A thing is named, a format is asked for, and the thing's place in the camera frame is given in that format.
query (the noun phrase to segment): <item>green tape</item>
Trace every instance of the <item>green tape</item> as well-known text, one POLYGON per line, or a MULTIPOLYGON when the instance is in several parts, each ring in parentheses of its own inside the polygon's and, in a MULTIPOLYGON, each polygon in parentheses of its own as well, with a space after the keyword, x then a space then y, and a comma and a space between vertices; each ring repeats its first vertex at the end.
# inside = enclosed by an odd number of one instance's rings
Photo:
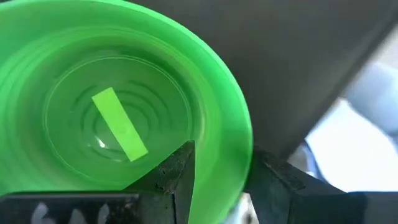
POLYGON ((92 99, 130 161, 148 153, 113 88, 103 90, 92 99))

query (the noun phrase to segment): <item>green plastic cup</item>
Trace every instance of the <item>green plastic cup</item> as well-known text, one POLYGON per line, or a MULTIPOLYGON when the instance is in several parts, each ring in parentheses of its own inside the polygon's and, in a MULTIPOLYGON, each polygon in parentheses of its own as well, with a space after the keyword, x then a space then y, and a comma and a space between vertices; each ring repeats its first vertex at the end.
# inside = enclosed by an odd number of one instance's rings
POLYGON ((121 190, 192 139, 190 223, 225 218, 252 130, 209 46, 118 0, 11 1, 0 18, 0 194, 121 190))

